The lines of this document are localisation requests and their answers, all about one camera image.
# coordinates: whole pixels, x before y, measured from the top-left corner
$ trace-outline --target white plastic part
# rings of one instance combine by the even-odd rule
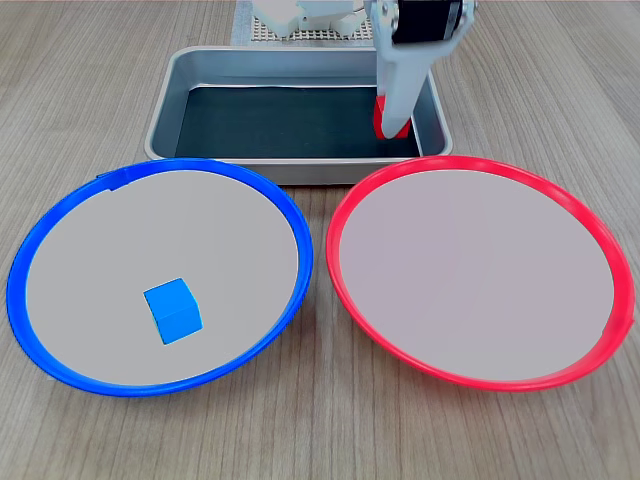
[[[348,15],[357,9],[356,3],[354,0],[298,0],[310,18]]]
[[[362,24],[367,20],[366,12],[361,9],[351,13],[346,17],[331,22],[331,28],[338,32],[338,35],[350,37],[358,31]]]
[[[253,0],[253,14],[279,38],[329,29],[348,37],[367,19],[364,0]]]
[[[386,97],[382,112],[382,133],[386,138],[394,138],[411,119],[431,66],[451,54],[474,20],[473,5],[467,4],[460,25],[448,40],[398,46],[392,41],[395,6],[392,1],[376,1],[370,6],[378,54],[378,95]]]
[[[253,0],[253,15],[280,38],[298,29],[302,14],[296,0]]]

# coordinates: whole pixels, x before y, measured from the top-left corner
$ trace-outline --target wooden table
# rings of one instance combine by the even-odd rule
[[[228,42],[234,7],[0,2],[3,294],[55,202],[145,160],[169,56]],[[640,290],[638,25],[638,2],[485,2],[435,76],[454,153],[567,188],[613,230]],[[317,252],[309,295],[271,347],[219,381],[152,399],[85,394],[24,355],[3,309],[0,477],[640,479],[637,328],[564,388],[497,395],[435,380],[373,344],[332,289],[324,238],[346,190],[289,191]]]

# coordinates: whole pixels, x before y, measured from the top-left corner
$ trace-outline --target red bowl rim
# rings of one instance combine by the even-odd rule
[[[380,335],[358,311],[342,278],[340,269],[340,240],[351,212],[372,191],[397,178],[434,170],[471,170],[499,175],[537,190],[571,213],[593,235],[602,249],[613,276],[613,307],[607,325],[596,345],[569,367],[528,380],[496,382],[469,378],[432,367],[400,350]],[[407,364],[442,380],[499,392],[528,392],[559,387],[572,383],[598,369],[609,360],[633,326],[635,293],[631,269],[625,255],[606,225],[579,200],[548,180],[512,165],[485,158],[469,156],[421,157],[384,167],[355,185],[336,209],[329,224],[326,242],[329,276],[341,302],[355,322],[380,346]]]

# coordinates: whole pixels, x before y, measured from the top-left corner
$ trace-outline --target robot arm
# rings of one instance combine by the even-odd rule
[[[376,134],[406,131],[433,63],[449,55],[474,20],[477,0],[253,0],[276,35],[333,28],[353,34],[369,16],[377,53]]]
[[[377,53],[378,136],[396,137],[410,121],[433,63],[469,31],[476,0],[373,0],[367,14]]]

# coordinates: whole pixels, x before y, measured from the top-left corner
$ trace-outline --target gray tray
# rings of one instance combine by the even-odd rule
[[[433,78],[429,75],[427,82],[414,110],[412,117],[413,132],[411,141],[415,143],[415,154],[410,156],[394,155],[394,152],[407,152],[407,148],[393,148],[387,143],[381,148],[376,147],[375,152],[384,151],[385,154],[371,154],[368,156],[358,156],[358,151],[367,151],[371,153],[371,148],[360,149],[354,146],[360,141],[362,143],[362,135],[371,135],[373,131],[373,118],[371,112],[364,111],[365,105],[363,99],[359,97],[361,94],[370,95],[371,99],[375,97],[376,84],[376,54],[371,47],[356,48],[295,48],[295,47],[190,47],[175,53],[169,61],[167,74],[162,85],[162,90],[153,118],[151,126],[145,141],[145,151],[151,159],[181,157],[206,157],[215,158],[229,163],[242,165],[251,170],[264,175],[279,185],[332,185],[357,183],[366,175],[375,170],[392,163],[407,160],[412,156],[422,155],[443,155],[451,151],[451,138],[447,129],[442,109],[438,101],[437,92],[433,82]],[[304,131],[300,130],[300,125],[306,125],[304,122],[312,124],[317,132],[326,133],[323,128],[322,119],[317,116],[314,119],[307,118],[297,119],[295,115],[304,115],[304,107],[295,110],[295,101],[288,102],[292,110],[292,114],[287,116],[285,120],[290,122],[289,126],[282,123],[282,105],[274,104],[273,115],[277,118],[280,114],[280,120],[269,121],[268,118],[263,119],[263,127],[265,131],[269,131],[271,137],[263,135],[261,127],[256,127],[256,112],[264,112],[265,105],[269,105],[267,100],[262,101],[255,108],[251,103],[243,107],[244,110],[230,106],[233,97],[242,98],[238,95],[241,90],[236,90],[233,95],[224,95],[221,92],[204,92],[218,93],[218,95],[203,95],[203,88],[259,88],[259,87],[289,87],[290,89],[299,89],[296,92],[314,93],[312,89],[324,91],[325,94],[329,89],[336,92],[336,100],[332,102],[322,102],[322,114],[327,117],[325,122],[331,122],[325,125],[328,128],[334,128],[339,135],[340,141],[336,140],[334,148],[329,149],[330,158],[319,158],[318,155],[311,154],[317,150],[307,150],[310,154],[282,156],[282,158],[271,158],[269,148],[273,151],[278,150],[275,145],[277,140],[282,143],[283,136],[287,132],[293,132],[296,135],[291,138],[291,142],[298,141],[300,145],[307,145],[304,139],[300,139],[300,134]],[[354,89],[351,92],[344,90],[339,92],[335,89]],[[273,91],[273,88],[263,88],[265,92]],[[254,95],[246,95],[246,98],[255,97]],[[194,98],[209,98],[208,104],[197,105],[196,107],[188,107],[189,101],[194,102]],[[340,102],[342,98],[347,98],[343,105]],[[199,117],[194,120],[193,114],[189,112],[198,111]],[[247,125],[251,125],[253,130],[242,132],[243,119],[247,119]],[[365,119],[366,125],[360,124],[356,130],[360,133],[358,139],[354,136],[353,144],[349,142],[348,134],[345,134],[345,125],[348,127],[349,119],[353,118],[355,122],[359,119]],[[280,125],[280,130],[274,130],[274,124]],[[237,138],[228,140],[230,134],[234,134]],[[190,138],[191,144],[186,144],[184,138]],[[208,154],[216,152],[213,150],[203,150],[202,145],[197,145],[209,139],[215,147],[216,138],[227,142],[226,145],[220,145],[219,155]],[[265,143],[265,148],[254,148],[253,151],[263,152],[261,158],[244,158],[243,151],[247,147],[253,145],[260,138]],[[270,146],[270,138],[273,138],[274,146]],[[319,146],[327,144],[326,139]],[[237,145],[237,152],[233,151],[233,145]]]

